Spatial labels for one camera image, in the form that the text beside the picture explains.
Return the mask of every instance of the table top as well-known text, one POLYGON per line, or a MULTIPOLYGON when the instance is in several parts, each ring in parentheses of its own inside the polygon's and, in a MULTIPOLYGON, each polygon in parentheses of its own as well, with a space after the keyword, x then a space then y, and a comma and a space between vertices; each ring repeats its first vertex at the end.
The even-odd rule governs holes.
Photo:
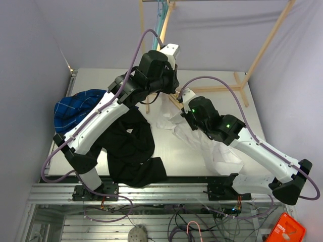
MULTIPOLYGON (((126 72, 126 69, 79 69, 74 84, 72 85, 71 95, 89 89, 107 89, 113 80, 126 72)), ((239 72, 239 77, 243 80, 245 73, 239 72)), ((198 76, 215 76, 228 84, 235 85, 236 81, 233 72, 218 71, 185 71, 178 70, 178 80, 180 86, 188 80, 198 76)), ((214 80, 201 79, 190 84, 194 86, 214 86, 219 85, 214 80)), ((242 103, 245 115, 253 131, 264 139, 258 114, 252 99, 249 86, 245 87, 246 96, 249 101, 249 107, 243 105, 243 101, 239 91, 236 94, 242 103)), ((238 106, 230 92, 205 92, 197 93, 197 95, 209 98, 220 114, 232 114, 242 120, 238 106)), ((153 157, 161 157, 168 176, 207 176, 214 175, 205 167, 204 160, 199 151, 191 149, 182 140, 172 134, 171 130, 159 129, 156 127, 156 118, 161 106, 160 98, 154 104, 150 105, 150 113, 146 114, 145 105, 138 104, 139 110, 151 124, 151 131, 155 142, 155 151, 153 157)), ((246 154, 235 150, 236 154, 242 159, 244 166, 239 172, 241 174, 269 174, 264 167, 255 162, 246 154)), ((102 150, 98 157, 98 165, 96 166, 99 175, 109 175, 107 166, 106 151, 102 150)), ((72 170, 72 167, 65 159, 62 152, 53 157, 50 163, 48 175, 63 175, 72 170)))

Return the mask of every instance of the white cloth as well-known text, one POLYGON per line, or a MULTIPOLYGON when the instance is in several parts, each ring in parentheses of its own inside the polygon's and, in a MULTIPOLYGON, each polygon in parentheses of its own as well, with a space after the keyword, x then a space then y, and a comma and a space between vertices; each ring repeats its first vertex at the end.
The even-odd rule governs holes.
POLYGON ((161 108, 156 122, 160 129, 172 130, 173 134, 191 148, 201 152, 205 166, 214 174, 229 175, 239 173, 243 167, 242 160, 233 148, 223 143, 210 140, 202 131, 192 131, 180 111, 161 93, 161 108))

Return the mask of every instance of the wooden rack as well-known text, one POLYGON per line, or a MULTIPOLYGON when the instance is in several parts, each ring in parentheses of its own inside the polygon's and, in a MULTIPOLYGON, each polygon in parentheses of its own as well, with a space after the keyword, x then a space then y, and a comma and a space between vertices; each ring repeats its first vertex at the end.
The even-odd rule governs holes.
MULTIPOLYGON (((167 30, 167 25, 169 22, 169 18, 171 16, 172 11, 174 10, 174 8, 176 7, 176 2, 192 2, 192 1, 198 1, 198 0, 167 0, 167 4, 169 6, 167 14, 166 14, 166 18, 164 21, 164 25, 163 28, 161 30, 161 34, 160 34, 160 39, 162 41, 164 41, 165 39, 165 35, 166 35, 166 30, 167 30)), ((202 1, 223 1, 223 0, 202 0, 202 1)), ((255 60, 253 61, 251 67, 249 68, 249 71, 247 72, 245 78, 243 79, 243 81, 241 81, 239 79, 238 73, 234 72, 234 77, 236 79, 237 84, 236 85, 230 85, 230 87, 235 90, 235 91, 240 91, 241 97, 243 99, 243 103, 246 107, 249 106, 249 102, 246 96, 246 93, 244 91, 244 87, 246 86, 247 82, 249 81, 251 75, 253 74, 254 70, 256 69, 256 67, 258 66, 261 58, 263 57, 263 54, 266 52, 268 46, 270 45, 271 41, 273 40, 274 36, 276 35, 277 31, 279 30, 280 26, 282 25, 283 21, 285 20, 285 18, 287 17, 288 13, 290 12, 290 10, 292 9, 294 3, 296 0, 288 0, 287 4, 285 6, 285 8, 283 9, 283 11, 281 12, 280 16, 278 17, 275 25, 273 26, 271 32, 269 33, 266 41, 264 42, 264 44, 262 45, 258 55, 256 56, 255 60)), ((140 8, 140 21, 141 21, 141 32, 143 33, 145 31, 145 24, 144 24, 144 14, 143 14, 143 3, 144 2, 155 2, 155 0, 139 0, 139 8, 140 8)), ((146 48, 145 48, 145 42, 142 42, 141 45, 141 50, 142 50, 142 54, 146 53, 146 48)), ((191 88, 194 92, 217 92, 217 91, 227 91, 226 87, 224 86, 208 86, 208 87, 194 87, 191 88)), ((174 95, 173 96, 169 96, 169 99, 171 101, 174 101, 174 95)), ((149 105, 146 105, 146 113, 149 113, 149 105)))

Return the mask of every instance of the blue plaid cloth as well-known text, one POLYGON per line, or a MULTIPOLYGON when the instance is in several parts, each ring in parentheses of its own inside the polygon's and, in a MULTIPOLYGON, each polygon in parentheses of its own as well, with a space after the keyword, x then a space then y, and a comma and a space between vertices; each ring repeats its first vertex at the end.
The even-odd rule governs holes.
POLYGON ((64 97, 54 108, 54 126, 57 133, 66 133, 82 121, 102 99, 106 90, 91 89, 64 97))

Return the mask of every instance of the robotic arm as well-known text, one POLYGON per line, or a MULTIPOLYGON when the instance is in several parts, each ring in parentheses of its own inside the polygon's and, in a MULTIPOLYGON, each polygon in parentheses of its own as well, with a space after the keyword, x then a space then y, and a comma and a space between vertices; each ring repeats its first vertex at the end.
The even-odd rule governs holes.
MULTIPOLYGON (((100 103, 79 125, 64 135, 56 134, 54 136, 57 145, 72 139, 62 151, 68 162, 91 190, 97 190, 102 185, 95 169, 96 158, 88 155, 91 146, 116 119, 138 102, 144 101, 149 94, 155 92, 175 93, 175 89, 179 86, 177 65, 175 64, 179 52, 178 45, 168 44, 160 51, 151 50, 145 53, 139 66, 132 69, 134 74, 129 77, 124 89, 110 106, 101 108, 112 100, 118 92, 125 75, 114 80, 100 103), (90 122, 84 123, 95 112, 97 112, 97 115, 90 122), (84 124, 85 127, 82 131, 74 137, 74 132, 84 124)), ((233 115, 219 115, 209 99, 196 96, 190 89, 184 90, 181 101, 184 104, 181 115, 192 130, 200 129, 209 139, 222 142, 244 152, 273 174, 268 176, 230 175, 230 186, 235 195, 246 193, 268 194, 274 195, 283 203, 296 204, 306 178, 259 145, 259 142, 254 140, 246 129, 244 122, 233 115)), ((278 151, 264 140, 258 139, 261 143, 266 144, 276 153, 288 159, 291 164, 309 174, 312 167, 311 162, 306 159, 299 162, 278 151)))

